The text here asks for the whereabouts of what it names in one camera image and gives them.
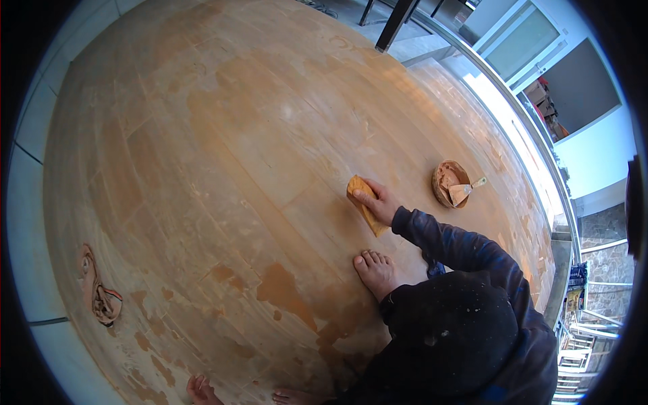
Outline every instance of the hand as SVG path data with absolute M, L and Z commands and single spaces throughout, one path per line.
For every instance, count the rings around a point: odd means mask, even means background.
M 394 215 L 396 215 L 396 211 L 398 211 L 402 204 L 394 197 L 391 191 L 387 190 L 387 187 L 372 179 L 362 179 L 376 193 L 378 199 L 376 200 L 370 197 L 370 195 L 361 190 L 355 190 L 353 196 L 359 202 L 366 205 L 380 223 L 391 226 Z
M 214 388 L 209 385 L 209 380 L 201 375 L 198 378 L 191 376 L 187 382 L 187 394 L 194 405 L 224 405 L 216 398 Z

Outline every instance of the railing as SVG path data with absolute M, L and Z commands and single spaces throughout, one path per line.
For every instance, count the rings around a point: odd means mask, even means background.
M 394 7 L 396 5 L 396 0 L 381 0 L 381 2 Z M 464 54 L 495 86 L 495 88 L 502 94 L 504 99 L 508 101 L 511 108 L 518 116 L 522 124 L 529 132 L 531 139 L 536 144 L 538 152 L 541 158 L 544 160 L 551 178 L 553 179 L 556 189 L 558 190 L 558 195 L 561 199 L 562 209 L 567 217 L 567 224 L 570 229 L 570 234 L 572 236 L 572 247 L 575 262 L 581 262 L 581 241 L 578 235 L 578 229 L 576 226 L 576 215 L 574 214 L 572 203 L 567 193 L 567 187 L 561 176 L 558 164 L 553 157 L 553 152 L 549 145 L 551 144 L 551 138 L 547 132 L 544 125 L 542 125 L 537 112 L 529 104 L 529 108 L 525 106 L 518 100 L 517 97 L 513 94 L 509 86 L 502 80 L 500 75 L 497 74 L 495 70 L 472 48 L 470 45 L 465 43 L 461 38 L 456 36 L 452 31 L 448 30 L 444 25 L 439 24 L 430 18 L 429 15 L 425 14 L 421 10 L 417 9 L 412 15 L 412 20 L 421 24 L 425 27 L 428 27 L 430 30 L 434 31 L 437 35 L 451 44 L 459 52 Z M 534 122 L 534 117 L 539 125 L 536 125 Z

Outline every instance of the wooden floor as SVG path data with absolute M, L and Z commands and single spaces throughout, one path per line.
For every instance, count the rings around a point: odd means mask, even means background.
M 332 392 L 388 335 L 351 259 L 409 272 L 420 251 L 376 239 L 345 196 L 353 174 L 499 242 L 537 308 L 553 259 L 520 163 L 474 98 L 434 64 L 410 71 L 294 0 L 149 0 L 72 63 L 45 156 L 47 241 L 71 321 L 130 404 L 188 403 L 205 373 L 226 404 L 277 386 Z M 442 208 L 432 170 L 489 184 Z M 112 329 L 82 305 L 87 242 L 124 296 Z

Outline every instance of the sanding block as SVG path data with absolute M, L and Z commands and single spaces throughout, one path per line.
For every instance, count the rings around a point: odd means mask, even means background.
M 359 202 L 353 196 L 353 192 L 355 190 L 364 191 L 369 195 L 369 197 L 377 200 L 378 198 L 376 197 L 376 194 L 360 176 L 355 175 L 349 180 L 349 184 L 347 185 L 347 197 L 351 200 L 351 202 L 353 202 L 356 208 L 358 208 L 358 211 L 360 211 L 362 218 L 365 219 L 373 234 L 376 235 L 376 237 L 379 237 L 380 235 L 385 233 L 385 231 L 388 230 L 389 227 L 381 224 L 376 219 L 376 216 L 363 203 Z

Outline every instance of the spatula handle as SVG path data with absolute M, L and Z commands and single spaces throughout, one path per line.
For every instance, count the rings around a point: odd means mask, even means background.
M 477 187 L 483 186 L 486 184 L 486 178 L 482 177 L 481 179 L 475 181 L 473 184 L 470 185 L 473 189 L 476 189 Z

